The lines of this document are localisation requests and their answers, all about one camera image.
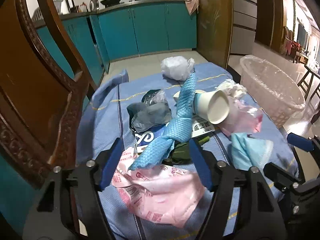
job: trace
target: kitchen countertop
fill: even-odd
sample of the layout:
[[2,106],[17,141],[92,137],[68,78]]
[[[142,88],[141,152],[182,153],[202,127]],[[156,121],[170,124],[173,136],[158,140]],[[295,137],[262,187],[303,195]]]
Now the kitchen countertop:
[[[132,6],[132,5],[145,4],[145,3],[158,3],[158,2],[184,2],[184,0],[138,0],[138,1],[120,3],[120,4],[113,5],[113,6],[109,6],[104,9],[101,9],[97,12],[81,12],[81,13],[62,14],[62,15],[60,15],[60,19],[61,20],[69,20],[69,19],[77,18],[77,17],[84,17],[84,16],[89,16],[89,15],[101,14],[101,13],[105,13],[108,11]],[[36,22],[34,22],[34,26],[36,29],[43,27],[43,26],[45,26],[45,22],[44,22],[44,20],[36,21]]]

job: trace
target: metal screw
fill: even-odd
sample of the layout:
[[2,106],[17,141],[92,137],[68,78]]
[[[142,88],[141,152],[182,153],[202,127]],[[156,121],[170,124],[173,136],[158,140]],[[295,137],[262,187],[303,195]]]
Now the metal screw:
[[300,209],[299,206],[294,206],[293,207],[293,213],[297,214],[299,212],[299,209]]
[[95,164],[96,162],[94,160],[89,160],[85,165],[87,165],[87,167],[93,167]]
[[253,173],[258,173],[259,172],[259,169],[256,167],[256,166],[252,166],[250,168],[250,170],[253,172]]
[[224,161],[218,161],[217,162],[218,167],[220,168],[224,168],[225,166],[227,166],[227,164]]
[[293,188],[299,187],[299,183],[298,183],[298,182],[293,183],[293,184],[292,184],[292,187],[293,187]]
[[55,166],[54,168],[53,168],[53,172],[54,173],[58,173],[58,172],[60,172],[61,171],[61,167],[60,166]]

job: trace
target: barcode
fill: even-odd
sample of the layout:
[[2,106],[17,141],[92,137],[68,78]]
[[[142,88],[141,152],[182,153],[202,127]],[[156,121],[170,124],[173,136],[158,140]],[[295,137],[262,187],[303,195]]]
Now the barcode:
[[139,195],[139,190],[133,185],[131,185],[129,187],[125,187],[124,189],[130,195],[131,199],[133,199],[133,198],[135,198],[136,196]]

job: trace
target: light blue face mask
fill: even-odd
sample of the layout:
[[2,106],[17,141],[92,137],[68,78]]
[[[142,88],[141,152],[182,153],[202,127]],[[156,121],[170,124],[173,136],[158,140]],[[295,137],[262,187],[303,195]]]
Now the light blue face mask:
[[231,134],[231,157],[236,169],[247,171],[256,166],[260,171],[269,161],[273,142],[257,138],[249,138],[247,133]]

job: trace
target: light blue cloth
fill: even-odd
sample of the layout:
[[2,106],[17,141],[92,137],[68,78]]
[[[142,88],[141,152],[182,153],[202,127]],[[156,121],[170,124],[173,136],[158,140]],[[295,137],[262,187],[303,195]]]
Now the light blue cloth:
[[256,166],[263,171],[272,153],[272,141],[249,138],[247,133],[233,133],[231,142],[232,163],[236,169],[247,171]]
[[187,142],[192,133],[192,105],[195,98],[196,74],[192,73],[181,87],[177,116],[165,128],[163,135],[154,139],[132,163],[129,170],[148,169],[161,164],[174,149],[174,141]]
[[[194,69],[198,78],[196,89],[206,92],[214,91],[223,81],[232,79],[231,74],[225,69],[210,62],[195,65]],[[77,131],[76,162],[82,163],[88,158],[95,159],[101,151],[110,149],[116,138],[121,135],[125,149],[134,147],[136,139],[129,127],[127,106],[134,102],[141,102],[143,95],[151,89],[164,90],[174,118],[176,116],[176,102],[173,95],[180,90],[180,86],[178,82],[164,78],[161,73],[128,82],[128,74],[122,72],[103,83],[95,92],[81,118]],[[241,99],[246,104],[259,108],[250,95],[245,95]],[[298,165],[286,139],[266,114],[263,114],[261,132],[255,133],[254,137],[273,141],[274,147],[269,161],[289,173],[297,175]],[[212,152],[217,160],[223,160],[226,163],[230,163],[231,160],[231,147],[230,139],[220,130],[216,130],[210,141],[203,145],[204,150]],[[189,171],[196,170],[193,164],[178,166]],[[274,197],[281,198],[283,195],[281,191],[277,190],[269,179],[266,180]],[[142,236],[147,240],[194,240],[213,196],[213,193],[206,190],[185,226],[176,228],[171,225],[154,224],[134,216],[128,211],[117,189],[112,185],[98,194],[106,218],[112,231],[116,234],[117,240],[141,240],[144,239]],[[233,232],[239,196],[240,189],[234,188],[225,235]]]

